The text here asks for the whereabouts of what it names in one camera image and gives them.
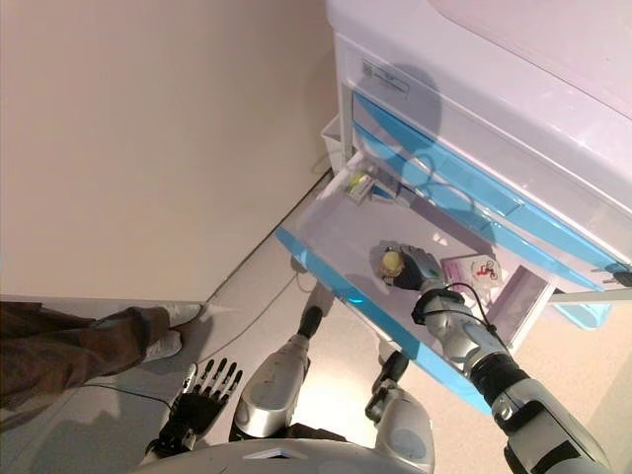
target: yellow object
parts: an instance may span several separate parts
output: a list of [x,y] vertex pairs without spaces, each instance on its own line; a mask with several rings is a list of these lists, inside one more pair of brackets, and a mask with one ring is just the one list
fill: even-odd
[[385,252],[379,263],[379,269],[385,277],[396,277],[404,270],[404,259],[399,252]]

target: robot finger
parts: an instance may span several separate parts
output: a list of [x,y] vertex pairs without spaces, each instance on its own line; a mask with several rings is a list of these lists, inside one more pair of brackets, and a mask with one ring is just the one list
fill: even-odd
[[232,393],[237,388],[237,385],[239,385],[239,381],[241,380],[242,374],[243,374],[243,371],[239,370],[237,372],[237,375],[235,375],[235,379],[233,380],[233,383],[231,383],[230,387],[228,387],[228,390],[226,390],[226,393],[224,393],[224,395],[221,397],[220,403],[222,405],[224,405],[228,401],[228,397],[232,395]]
[[215,364],[215,360],[214,359],[211,359],[211,360],[208,361],[208,363],[206,364],[206,367],[204,368],[203,374],[199,378],[199,381],[197,382],[196,386],[194,387],[194,393],[199,393],[200,392],[201,387],[204,385],[204,382],[206,381],[206,378],[208,377],[208,373],[213,368],[214,364]]
[[217,368],[217,370],[215,371],[215,373],[213,374],[212,378],[210,379],[210,381],[208,382],[208,386],[206,386],[206,388],[204,388],[204,391],[202,392],[202,395],[205,397],[210,396],[210,394],[212,393],[213,390],[213,386],[215,385],[215,383],[217,382],[217,379],[219,378],[219,375],[221,374],[221,371],[224,369],[224,367],[226,366],[226,363],[228,362],[228,359],[225,357],[223,358],[220,363],[219,363],[219,367]]
[[222,380],[221,385],[219,385],[219,388],[215,390],[215,392],[213,393],[211,397],[213,400],[219,401],[219,396],[221,395],[221,392],[223,392],[226,386],[228,385],[228,381],[230,380],[230,377],[233,376],[233,373],[235,372],[236,368],[237,368],[237,362],[233,362],[230,364],[230,367],[228,367],[228,372],[226,373],[226,376]]
[[193,390],[194,383],[196,382],[196,375],[198,375],[198,365],[196,363],[192,363],[189,365],[189,370],[187,370],[187,375],[182,383],[182,390],[180,393],[189,393]]

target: open drawer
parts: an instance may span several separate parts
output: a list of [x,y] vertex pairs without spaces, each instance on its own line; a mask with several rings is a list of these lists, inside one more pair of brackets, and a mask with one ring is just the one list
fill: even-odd
[[[358,172],[369,174],[378,185],[359,203],[347,193]],[[396,196],[387,197],[389,190]],[[490,291],[487,313],[511,350],[523,340],[554,289],[548,273],[536,275],[514,252],[459,223],[389,173],[379,160],[361,153],[293,225],[278,229],[276,237],[301,265],[411,360],[484,412],[489,412],[487,404],[473,385],[441,357],[440,345],[426,328],[414,323],[411,312],[419,294],[388,286],[377,274],[382,253],[388,245],[400,243],[423,248],[439,262],[472,255],[494,257],[503,268],[504,284]]]

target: brown trousers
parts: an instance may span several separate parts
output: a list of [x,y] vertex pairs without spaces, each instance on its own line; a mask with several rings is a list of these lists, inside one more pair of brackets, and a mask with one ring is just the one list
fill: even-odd
[[1,302],[0,329],[0,407],[24,411],[93,377],[137,365],[167,333],[169,315],[164,308],[127,308],[95,320],[39,303]]

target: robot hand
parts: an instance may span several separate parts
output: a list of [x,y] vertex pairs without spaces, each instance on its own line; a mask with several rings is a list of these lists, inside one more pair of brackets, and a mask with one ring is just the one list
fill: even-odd
[[379,273],[390,286],[416,291],[428,279],[443,281],[443,272],[435,257],[412,245],[389,246],[380,260]]
[[183,389],[174,402],[169,420],[158,438],[149,443],[147,451],[153,450],[159,456],[166,457],[193,449],[196,440],[213,426],[241,380],[242,371],[239,370],[235,374],[237,363],[233,362],[221,383],[215,387],[226,363],[227,359],[223,358],[207,385],[206,378],[214,365],[214,360],[208,362],[198,381],[198,367],[192,364]]

